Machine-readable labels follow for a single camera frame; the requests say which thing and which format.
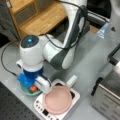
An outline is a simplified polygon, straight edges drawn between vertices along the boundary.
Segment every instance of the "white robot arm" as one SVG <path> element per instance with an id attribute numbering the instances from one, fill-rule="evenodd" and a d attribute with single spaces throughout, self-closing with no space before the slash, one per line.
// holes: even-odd
<path id="1" fill-rule="evenodd" d="M 63 43 L 52 35 L 29 35 L 20 43 L 21 60 L 17 64 L 23 68 L 24 74 L 18 80 L 28 88 L 35 84 L 46 94 L 51 90 L 51 83 L 42 75 L 43 60 L 46 59 L 57 70 L 70 67 L 87 17 L 87 0 L 64 0 L 61 4 L 69 20 Z"/>

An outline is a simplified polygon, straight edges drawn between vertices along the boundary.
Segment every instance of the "table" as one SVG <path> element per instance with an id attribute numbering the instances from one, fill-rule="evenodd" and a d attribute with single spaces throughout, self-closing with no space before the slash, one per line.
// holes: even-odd
<path id="1" fill-rule="evenodd" d="M 102 39 L 97 34 L 88 32 L 77 46 L 74 62 L 69 69 L 56 71 L 49 63 L 44 62 L 45 75 L 51 81 L 59 78 L 66 82 L 72 75 L 78 77 L 73 88 L 81 94 L 81 98 L 64 120 L 107 120 L 91 106 L 92 96 L 90 94 L 97 78 L 105 77 L 112 70 L 113 66 L 107 62 L 107 56 L 116 46 L 112 40 Z M 4 54 L 5 66 L 19 74 L 21 70 L 15 64 L 19 59 L 19 48 L 14 45 L 10 46 Z M 44 120 L 33 107 L 37 96 L 24 95 L 18 87 L 19 83 L 16 78 L 5 71 L 1 63 L 0 71 L 0 81 L 40 120 Z"/>

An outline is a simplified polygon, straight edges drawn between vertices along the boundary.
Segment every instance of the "cable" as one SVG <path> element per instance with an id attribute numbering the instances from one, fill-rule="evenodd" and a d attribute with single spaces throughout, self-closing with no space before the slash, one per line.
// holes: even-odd
<path id="1" fill-rule="evenodd" d="M 15 43 L 15 42 L 18 42 L 18 41 L 12 41 L 12 42 L 10 42 L 10 43 L 3 49 L 2 54 L 1 54 L 1 63 L 2 63 L 3 68 L 4 68 L 6 71 L 8 71 L 9 73 L 11 73 L 11 74 L 14 75 L 15 77 L 17 77 L 18 75 L 17 75 L 16 73 L 11 72 L 10 70 L 8 70 L 8 69 L 5 67 L 4 62 L 3 62 L 3 55 L 4 55 L 5 50 L 8 48 L 8 46 L 10 46 L 11 44 L 13 44 L 13 43 Z"/>
<path id="2" fill-rule="evenodd" d="M 93 14 L 93 15 L 95 15 L 95 16 L 101 18 L 102 20 L 105 21 L 105 23 L 109 23 L 105 18 L 103 18 L 103 17 L 101 17 L 101 16 L 99 16 L 99 15 L 97 15 L 97 14 L 95 14 L 95 13 L 92 13 L 92 12 L 90 12 L 90 11 L 88 11 L 88 13 Z"/>
<path id="3" fill-rule="evenodd" d="M 61 0 L 55 0 L 55 1 L 56 1 L 56 2 L 65 3 L 65 4 L 69 4 L 69 5 L 73 5 L 73 6 L 77 7 L 79 10 L 81 10 L 81 12 L 82 12 L 83 15 L 84 15 L 83 9 L 82 9 L 81 7 L 79 7 L 78 5 L 74 4 L 74 3 L 65 2 L 65 1 L 61 1 Z M 78 40 L 75 42 L 75 44 L 72 45 L 71 47 L 69 47 L 69 48 L 62 48 L 62 47 L 60 47 L 60 46 L 57 46 L 55 43 L 53 43 L 52 40 L 47 36 L 47 34 L 44 34 L 44 35 L 48 38 L 48 40 L 49 40 L 55 47 L 57 47 L 57 48 L 59 48 L 59 49 L 62 49 L 62 50 L 69 50 L 70 48 L 73 48 L 75 45 L 77 45 L 77 43 L 79 42 L 79 39 L 78 39 Z"/>

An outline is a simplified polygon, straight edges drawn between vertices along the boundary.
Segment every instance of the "wooden shelf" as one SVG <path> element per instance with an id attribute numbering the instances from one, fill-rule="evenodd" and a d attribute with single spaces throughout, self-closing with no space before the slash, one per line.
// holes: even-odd
<path id="1" fill-rule="evenodd" d="M 11 0 L 11 3 L 12 3 L 11 11 L 13 12 L 13 14 L 16 14 L 22 9 L 24 9 L 26 6 L 34 3 L 34 0 Z"/>
<path id="2" fill-rule="evenodd" d="M 39 13 L 36 17 L 26 22 L 20 27 L 22 36 L 40 35 L 51 31 L 56 25 L 67 17 L 63 6 L 55 2 L 53 5 Z"/>

